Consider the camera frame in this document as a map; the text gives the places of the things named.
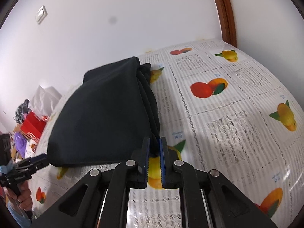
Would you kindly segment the person's left hand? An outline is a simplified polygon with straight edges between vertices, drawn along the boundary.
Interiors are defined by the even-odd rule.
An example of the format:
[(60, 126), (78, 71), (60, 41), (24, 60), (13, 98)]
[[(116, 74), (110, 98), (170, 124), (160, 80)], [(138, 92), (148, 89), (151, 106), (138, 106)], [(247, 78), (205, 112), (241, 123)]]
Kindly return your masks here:
[(19, 185), (21, 194), (17, 196), (11, 189), (4, 187), (5, 194), (11, 202), (12, 208), (19, 214), (21, 210), (31, 211), (33, 201), (31, 199), (31, 190), (29, 189), (28, 181), (23, 182)]

